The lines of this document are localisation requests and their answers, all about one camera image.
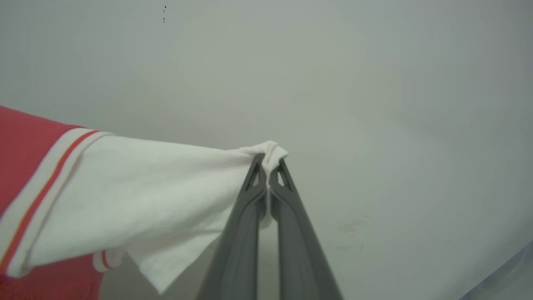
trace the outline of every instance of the red cloth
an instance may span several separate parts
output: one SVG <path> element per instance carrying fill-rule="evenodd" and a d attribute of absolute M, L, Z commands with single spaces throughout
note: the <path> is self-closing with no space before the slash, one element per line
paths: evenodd
<path fill-rule="evenodd" d="M 76 127 L 0 106 L 0 218 L 54 143 Z M 96 300 L 103 273 L 92 257 L 40 266 L 21 279 L 0 274 L 0 300 Z"/>

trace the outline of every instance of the red stripe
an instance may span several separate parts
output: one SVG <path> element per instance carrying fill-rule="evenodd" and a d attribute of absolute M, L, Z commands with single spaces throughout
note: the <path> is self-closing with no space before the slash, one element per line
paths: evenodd
<path fill-rule="evenodd" d="M 44 185 L 41 192 L 38 194 L 37 198 L 33 201 L 29 209 L 26 211 L 26 214 L 24 214 L 24 217 L 22 221 L 19 224 L 19 227 L 17 228 L 17 232 L 15 233 L 15 236 L 13 237 L 13 240 L 11 240 L 11 244 L 9 245 L 9 248 L 7 249 L 4 258 L 2 260 L 2 263 L 0 264 L 0 274 L 6 274 L 7 267 L 9 266 L 9 263 L 11 262 L 11 259 L 17 252 L 17 249 L 20 245 L 20 242 L 22 241 L 22 238 L 24 237 L 24 234 L 26 232 L 26 229 L 28 228 L 28 225 L 30 224 L 31 219 L 33 218 L 35 212 L 39 208 L 41 202 L 43 202 L 44 197 L 52 188 L 54 185 L 54 182 L 59 177 L 59 174 L 61 173 L 61 169 L 63 169 L 63 166 L 65 162 L 67 161 L 68 157 L 71 155 L 72 151 L 81 143 L 83 140 L 85 140 L 87 137 L 97 133 L 98 130 L 93 130 L 90 132 L 87 132 L 86 134 L 80 136 L 77 138 L 70 147 L 63 153 L 61 159 L 59 160 L 58 164 L 55 166 L 54 173 L 50 176 L 46 184 Z"/>
<path fill-rule="evenodd" d="M 106 251 L 103 250 L 102 251 L 102 263 L 103 263 L 103 266 L 110 269 L 111 267 L 109 266 L 109 264 L 107 263 L 107 257 L 106 257 Z"/>

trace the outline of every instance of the red and white garment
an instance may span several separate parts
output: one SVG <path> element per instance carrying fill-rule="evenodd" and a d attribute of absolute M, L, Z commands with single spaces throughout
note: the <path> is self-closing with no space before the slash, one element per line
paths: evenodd
<path fill-rule="evenodd" d="M 267 174 L 287 155 L 271 141 L 225 151 L 0 109 L 0 270 L 11 277 L 87 254 L 105 271 L 126 251 L 162 293 L 221 233 L 255 154 Z"/>

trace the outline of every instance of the white backdrop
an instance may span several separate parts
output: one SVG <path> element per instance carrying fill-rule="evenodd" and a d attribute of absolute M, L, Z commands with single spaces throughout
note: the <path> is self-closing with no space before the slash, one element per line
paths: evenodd
<path fill-rule="evenodd" d="M 4 0 L 0 105 L 184 144 L 276 140 L 346 299 L 458 299 L 533 240 L 532 13 Z"/>

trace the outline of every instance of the white cloth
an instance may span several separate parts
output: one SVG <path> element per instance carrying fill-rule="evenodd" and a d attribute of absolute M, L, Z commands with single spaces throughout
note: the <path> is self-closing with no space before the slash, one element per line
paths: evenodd
<path fill-rule="evenodd" d="M 29 267 L 123 248 L 162 293 L 221 233 L 255 154 L 106 136 L 80 156 L 30 253 Z"/>

